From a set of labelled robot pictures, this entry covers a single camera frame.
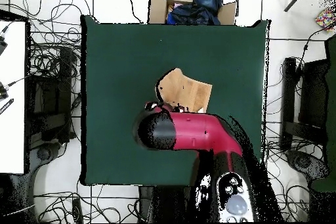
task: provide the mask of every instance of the green mat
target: green mat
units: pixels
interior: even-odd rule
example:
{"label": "green mat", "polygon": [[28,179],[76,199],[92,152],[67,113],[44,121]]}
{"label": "green mat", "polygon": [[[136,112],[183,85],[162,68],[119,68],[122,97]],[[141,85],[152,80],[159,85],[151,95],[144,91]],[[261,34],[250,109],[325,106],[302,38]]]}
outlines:
{"label": "green mat", "polygon": [[132,137],[137,114],[146,101],[156,100],[156,81],[176,67],[213,85],[208,113],[237,119],[261,157],[267,21],[244,28],[81,20],[87,54],[82,57],[86,184],[190,184],[195,152],[145,150]]}
{"label": "green mat", "polygon": [[330,61],[330,68],[325,75],[329,91],[325,122],[328,138],[325,146],[325,156],[330,173],[324,179],[313,181],[312,189],[319,192],[336,192],[336,35],[325,41],[325,51]]}

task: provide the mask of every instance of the gray button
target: gray button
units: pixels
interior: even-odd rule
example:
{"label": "gray button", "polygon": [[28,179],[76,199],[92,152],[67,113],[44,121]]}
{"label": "gray button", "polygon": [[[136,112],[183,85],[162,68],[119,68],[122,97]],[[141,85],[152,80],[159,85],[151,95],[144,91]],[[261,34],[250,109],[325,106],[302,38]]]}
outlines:
{"label": "gray button", "polygon": [[237,219],[233,216],[230,216],[226,219],[226,222],[228,223],[236,223],[237,222]]}
{"label": "gray button", "polygon": [[232,187],[226,187],[225,188],[225,192],[228,193],[228,194],[231,194],[233,193],[234,189]]}
{"label": "gray button", "polygon": [[246,201],[240,195],[232,195],[226,204],[226,209],[233,215],[243,215],[247,212]]}
{"label": "gray button", "polygon": [[231,183],[231,185],[237,185],[238,184],[238,182],[235,178],[232,178],[230,183]]}

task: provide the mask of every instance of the colorful object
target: colorful object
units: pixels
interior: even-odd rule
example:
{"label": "colorful object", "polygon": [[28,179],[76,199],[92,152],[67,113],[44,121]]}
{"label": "colorful object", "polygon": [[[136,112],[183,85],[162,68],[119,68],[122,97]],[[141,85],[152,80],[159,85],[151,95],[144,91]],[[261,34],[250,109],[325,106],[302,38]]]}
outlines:
{"label": "colorful object", "polygon": [[[336,15],[329,9],[322,11],[318,17],[315,18],[317,24],[323,28],[328,27],[331,23],[336,21]],[[333,31],[333,26],[325,29],[326,31]]]}

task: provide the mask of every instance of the cable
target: cable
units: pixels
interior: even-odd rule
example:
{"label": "cable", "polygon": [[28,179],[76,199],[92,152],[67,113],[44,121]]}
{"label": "cable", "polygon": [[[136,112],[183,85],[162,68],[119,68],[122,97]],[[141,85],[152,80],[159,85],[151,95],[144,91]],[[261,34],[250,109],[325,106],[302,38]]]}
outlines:
{"label": "cable", "polygon": [[311,40],[312,36],[315,35],[315,34],[317,34],[317,33],[319,33],[319,32],[321,32],[321,31],[323,31],[323,30],[326,30],[326,29],[328,29],[328,28],[331,28],[331,27],[333,27],[334,25],[336,25],[336,22],[331,23],[330,25],[328,25],[328,26],[326,26],[326,27],[324,27],[324,28],[322,28],[322,29],[320,29],[320,30],[314,32],[313,34],[311,34],[311,35],[309,36],[309,38],[308,38],[306,44],[305,44],[304,47],[303,47],[303,53],[302,53],[302,57],[301,57],[301,62],[302,62],[302,60],[303,60],[303,57],[305,56],[305,52],[306,52],[306,50],[308,50],[308,43],[309,43],[309,41]]}
{"label": "cable", "polygon": [[132,6],[132,13],[133,13],[133,16],[139,21],[140,24],[143,24],[143,22],[141,22],[141,20],[140,20],[139,18],[137,18],[137,17],[135,16],[135,14],[134,14],[133,1],[130,0],[130,2],[131,2],[131,6]]}
{"label": "cable", "polygon": [[29,207],[27,207],[27,208],[18,210],[18,211],[16,211],[16,212],[8,213],[7,215],[3,215],[3,216],[14,215],[14,214],[16,214],[16,213],[20,213],[20,212],[26,211],[26,210],[28,210],[28,209],[34,207],[34,206],[35,206],[35,204],[34,204],[34,205],[31,205],[31,206],[29,206]]}
{"label": "cable", "polygon": [[0,32],[0,35],[1,34],[4,34],[6,31],[7,31],[7,29],[8,29],[8,27],[12,24],[12,23],[14,23],[15,21],[12,21],[12,22],[10,22],[6,27],[4,27],[3,29],[2,29],[2,31]]}

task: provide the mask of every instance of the black cable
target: black cable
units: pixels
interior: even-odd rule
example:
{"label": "black cable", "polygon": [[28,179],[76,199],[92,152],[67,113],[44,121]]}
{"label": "black cable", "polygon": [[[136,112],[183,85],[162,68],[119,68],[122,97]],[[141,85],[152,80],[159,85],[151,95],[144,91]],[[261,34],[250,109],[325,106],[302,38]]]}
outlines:
{"label": "black cable", "polygon": [[5,26],[5,27],[2,29],[2,31],[0,32],[0,35],[1,35],[1,34],[4,34],[4,33],[7,31],[8,27],[9,27],[12,23],[14,23],[14,21],[10,22],[7,26]]}
{"label": "black cable", "polygon": [[[66,207],[65,207],[65,205],[64,205],[64,201],[67,200],[67,199],[69,199],[69,198],[73,199],[74,197],[79,198],[79,199],[80,199],[81,201],[83,201],[84,203],[90,205],[91,208],[94,208],[96,211],[94,211],[93,213],[98,212],[99,215],[102,215],[103,218],[104,218],[108,223],[113,223],[113,222],[111,222],[111,221],[105,216],[104,211],[106,211],[106,210],[113,210],[113,211],[115,211],[115,212],[118,214],[118,216],[119,216],[119,220],[118,220],[118,222],[121,222],[120,213],[119,213],[119,211],[118,211],[117,209],[115,209],[115,208],[109,207],[109,208],[105,208],[105,209],[101,210],[100,208],[97,208],[96,205],[94,205],[94,204],[90,204],[88,201],[86,201],[83,197],[81,197],[81,196],[80,196],[78,193],[76,193],[76,192],[59,192],[58,194],[61,194],[61,193],[69,193],[70,195],[68,195],[68,196],[59,196],[59,197],[57,197],[57,199],[56,199],[52,204],[50,204],[50,205],[45,209],[44,212],[42,212],[41,214],[39,214],[39,216],[38,216],[38,222],[39,222],[39,223],[42,222],[42,220],[43,220],[43,218],[44,218],[44,216],[45,216],[46,213],[53,212],[53,213],[57,216],[57,218],[58,218],[57,221],[59,222],[59,224],[62,223],[62,220],[65,220],[66,224],[69,224],[69,221],[68,221],[68,219],[67,219],[67,216],[68,216],[68,215],[72,215],[72,216],[74,216],[74,214],[73,214],[72,212],[69,212],[69,211],[66,210]],[[61,208],[61,207],[55,207],[57,204],[62,204],[62,208]],[[56,213],[56,210],[60,210],[60,211],[63,212],[64,217],[63,217],[62,219],[59,218],[59,215]]]}
{"label": "black cable", "polygon": [[131,2],[131,6],[132,6],[132,13],[133,13],[133,16],[139,21],[140,24],[143,24],[143,22],[141,22],[141,20],[140,20],[139,18],[137,18],[137,17],[135,16],[135,14],[134,14],[133,1],[130,0],[130,2]]}

